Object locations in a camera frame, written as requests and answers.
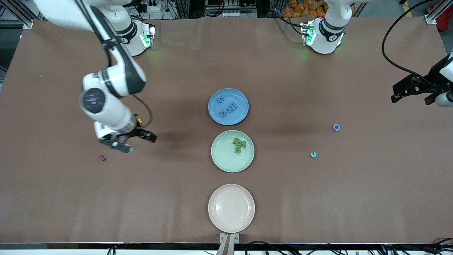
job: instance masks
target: blue plate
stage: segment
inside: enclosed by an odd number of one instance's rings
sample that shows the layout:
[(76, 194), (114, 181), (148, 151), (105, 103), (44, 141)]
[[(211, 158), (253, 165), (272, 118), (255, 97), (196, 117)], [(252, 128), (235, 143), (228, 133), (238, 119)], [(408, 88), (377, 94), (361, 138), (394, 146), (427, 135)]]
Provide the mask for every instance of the blue plate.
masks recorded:
[(224, 88), (212, 95), (207, 108), (213, 120), (231, 126), (245, 119), (249, 112), (249, 101), (241, 91)]

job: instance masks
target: plate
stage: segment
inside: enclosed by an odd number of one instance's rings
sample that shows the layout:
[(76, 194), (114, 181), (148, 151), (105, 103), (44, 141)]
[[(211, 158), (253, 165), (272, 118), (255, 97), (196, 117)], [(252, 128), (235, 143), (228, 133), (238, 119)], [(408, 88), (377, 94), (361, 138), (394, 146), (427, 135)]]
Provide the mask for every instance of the plate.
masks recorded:
[[(237, 153), (238, 147), (233, 144), (234, 139), (238, 138), (245, 142), (245, 147), (240, 147), (240, 153)], [(246, 134), (237, 130), (228, 130), (216, 137), (211, 146), (211, 157), (217, 167), (226, 172), (240, 172), (246, 169), (253, 161), (255, 156), (255, 147), (252, 140)]]
[(255, 216), (255, 201), (246, 188), (226, 184), (214, 191), (208, 204), (209, 218), (225, 233), (239, 233)]
[(207, 109), (214, 121), (231, 126), (245, 119), (249, 112), (249, 101), (241, 91), (224, 88), (211, 96)]

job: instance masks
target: green plate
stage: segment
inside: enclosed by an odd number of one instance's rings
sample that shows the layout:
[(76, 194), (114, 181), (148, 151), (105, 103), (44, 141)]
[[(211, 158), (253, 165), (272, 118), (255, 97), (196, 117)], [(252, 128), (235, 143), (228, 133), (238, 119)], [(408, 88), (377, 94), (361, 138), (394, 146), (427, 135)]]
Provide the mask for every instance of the green plate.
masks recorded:
[[(237, 145), (233, 144), (235, 138), (245, 143), (241, 146), (240, 153)], [(253, 161), (255, 147), (250, 137), (241, 131), (228, 130), (216, 137), (211, 146), (211, 157), (216, 166), (226, 172), (235, 173), (246, 169)]]

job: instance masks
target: table surface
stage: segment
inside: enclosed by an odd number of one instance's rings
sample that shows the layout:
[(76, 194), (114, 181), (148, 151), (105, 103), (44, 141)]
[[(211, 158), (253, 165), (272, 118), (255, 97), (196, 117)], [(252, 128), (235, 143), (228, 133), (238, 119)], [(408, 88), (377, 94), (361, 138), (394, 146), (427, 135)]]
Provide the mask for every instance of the table surface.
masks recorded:
[[(381, 55), (393, 21), (352, 19), (329, 55), (278, 20), (162, 21), (155, 48), (136, 57), (159, 138), (129, 140), (132, 155), (101, 145), (78, 105), (82, 77), (106, 66), (97, 38), (36, 21), (0, 91), (0, 241), (216, 242), (207, 204), (227, 183), (255, 200), (243, 242), (452, 236), (453, 109), (426, 106), (423, 95), (391, 103), (392, 85), (407, 75)], [(422, 74), (445, 56), (423, 18), (403, 19), (387, 51)], [(229, 87), (251, 106), (233, 127), (207, 113), (210, 96)], [(137, 101), (123, 101), (146, 119)], [(229, 129), (255, 145), (240, 173), (211, 160), (211, 143)]]

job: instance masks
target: red object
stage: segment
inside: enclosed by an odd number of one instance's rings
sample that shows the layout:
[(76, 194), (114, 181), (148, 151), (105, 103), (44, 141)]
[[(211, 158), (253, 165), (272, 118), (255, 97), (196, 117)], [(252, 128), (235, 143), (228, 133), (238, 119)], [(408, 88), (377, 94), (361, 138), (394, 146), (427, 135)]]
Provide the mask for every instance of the red object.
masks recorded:
[[(434, 8), (434, 5), (426, 9), (430, 12)], [(436, 27), (441, 32), (445, 32), (448, 30), (448, 20), (451, 19), (453, 14), (453, 6), (448, 7), (437, 19), (436, 19)]]

